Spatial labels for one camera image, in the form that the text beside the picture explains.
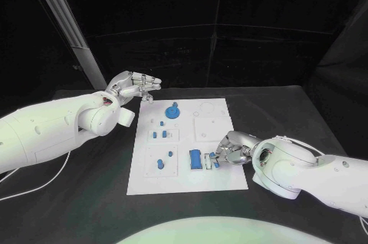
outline blue object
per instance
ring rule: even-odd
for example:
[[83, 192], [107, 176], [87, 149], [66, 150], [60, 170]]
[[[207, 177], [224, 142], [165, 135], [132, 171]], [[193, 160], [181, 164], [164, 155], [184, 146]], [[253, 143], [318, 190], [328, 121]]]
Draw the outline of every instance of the blue object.
[[175, 102], [172, 107], [169, 107], [165, 111], [165, 115], [169, 119], [175, 119], [178, 118], [178, 116], [181, 115], [181, 110], [178, 108], [178, 103]]
[[191, 169], [203, 169], [201, 151], [198, 149], [190, 151], [191, 155]]
[[158, 168], [162, 170], [164, 169], [164, 160], [162, 159], [159, 159], [158, 160]]

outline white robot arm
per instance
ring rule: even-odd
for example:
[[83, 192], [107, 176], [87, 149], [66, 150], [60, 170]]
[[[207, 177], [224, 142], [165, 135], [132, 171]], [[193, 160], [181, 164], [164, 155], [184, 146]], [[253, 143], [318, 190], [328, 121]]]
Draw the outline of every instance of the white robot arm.
[[130, 126], [135, 112], [120, 107], [133, 98], [154, 103], [151, 90], [161, 79], [125, 71], [106, 91], [54, 100], [15, 111], [0, 119], [0, 174], [47, 162], [107, 135], [117, 123]]
[[216, 163], [252, 162], [253, 180], [275, 194], [296, 199], [308, 191], [330, 207], [368, 217], [368, 162], [325, 155], [315, 156], [304, 142], [278, 136], [262, 140], [231, 131], [211, 154]]

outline blue rectangular block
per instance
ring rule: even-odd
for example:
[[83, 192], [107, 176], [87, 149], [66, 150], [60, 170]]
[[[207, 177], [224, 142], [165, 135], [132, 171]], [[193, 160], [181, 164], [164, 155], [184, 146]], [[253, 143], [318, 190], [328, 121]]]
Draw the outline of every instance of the blue rectangular block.
[[191, 155], [191, 169], [201, 170], [203, 169], [201, 151], [198, 149], [194, 149], [190, 151], [190, 155]]

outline table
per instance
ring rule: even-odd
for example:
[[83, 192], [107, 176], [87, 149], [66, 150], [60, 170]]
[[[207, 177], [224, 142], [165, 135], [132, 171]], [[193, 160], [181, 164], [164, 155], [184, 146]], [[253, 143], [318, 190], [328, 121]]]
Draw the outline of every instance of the table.
[[[94, 91], [58, 91], [55, 98]], [[291, 136], [327, 154], [347, 155], [299, 86], [162, 89], [155, 99], [227, 98], [237, 131], [266, 139]], [[126, 108], [139, 113], [141, 99]], [[292, 227], [334, 243], [368, 241], [358, 217], [325, 206], [307, 192], [296, 200], [275, 195], [252, 180], [250, 190], [128, 196], [138, 117], [132, 127], [90, 140], [71, 152], [55, 181], [40, 191], [0, 203], [2, 243], [115, 243], [171, 220], [236, 216]], [[67, 155], [22, 168], [0, 185], [0, 197], [40, 187], [55, 175]]]

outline white board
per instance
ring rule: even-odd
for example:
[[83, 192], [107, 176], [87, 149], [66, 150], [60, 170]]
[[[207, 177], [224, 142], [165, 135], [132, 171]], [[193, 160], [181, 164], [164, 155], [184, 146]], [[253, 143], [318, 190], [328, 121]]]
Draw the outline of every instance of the white board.
[[[169, 119], [165, 110], [178, 103], [181, 116]], [[234, 130], [226, 99], [156, 100], [142, 102], [135, 140], [128, 195], [247, 190], [242, 166], [221, 163], [208, 170], [206, 154], [216, 151]], [[190, 150], [201, 150], [203, 169], [191, 169]], [[158, 160], [165, 167], [158, 168]]]

